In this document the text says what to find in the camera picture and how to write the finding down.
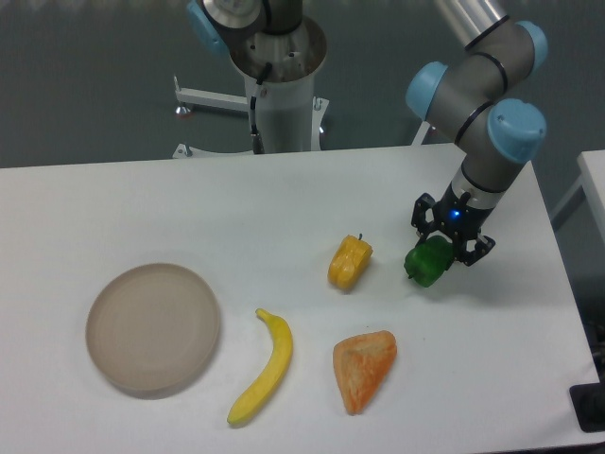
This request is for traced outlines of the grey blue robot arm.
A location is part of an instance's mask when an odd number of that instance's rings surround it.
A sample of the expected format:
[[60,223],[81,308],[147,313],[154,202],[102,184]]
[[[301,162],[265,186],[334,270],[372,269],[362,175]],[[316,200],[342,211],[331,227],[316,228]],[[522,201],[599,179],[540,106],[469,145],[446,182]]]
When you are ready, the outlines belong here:
[[[511,21],[496,1],[438,7],[466,55],[455,66],[426,64],[407,87],[406,105],[465,157],[439,200],[416,200],[411,223],[420,245],[441,234],[454,260],[471,266],[494,247],[483,223],[545,139],[542,113],[508,91],[543,64],[548,43],[538,26]],[[199,40],[227,54],[243,77],[253,152],[317,148],[314,78],[327,40],[302,3],[191,1],[186,12]]]

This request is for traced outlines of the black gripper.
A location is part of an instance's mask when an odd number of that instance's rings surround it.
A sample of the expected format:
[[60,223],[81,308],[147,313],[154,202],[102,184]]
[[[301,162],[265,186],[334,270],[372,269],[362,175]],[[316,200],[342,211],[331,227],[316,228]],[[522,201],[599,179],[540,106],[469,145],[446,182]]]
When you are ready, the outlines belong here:
[[[486,256],[496,242],[489,236],[479,234],[479,231],[492,213],[493,209],[478,209],[467,204],[470,200],[466,195],[456,196],[452,189],[446,189],[441,200],[437,203],[427,193],[423,193],[414,202],[411,226],[416,230],[418,243],[424,243],[431,234],[438,230],[452,240],[454,262],[467,267],[473,266]],[[474,242],[474,247],[468,251],[468,241]]]

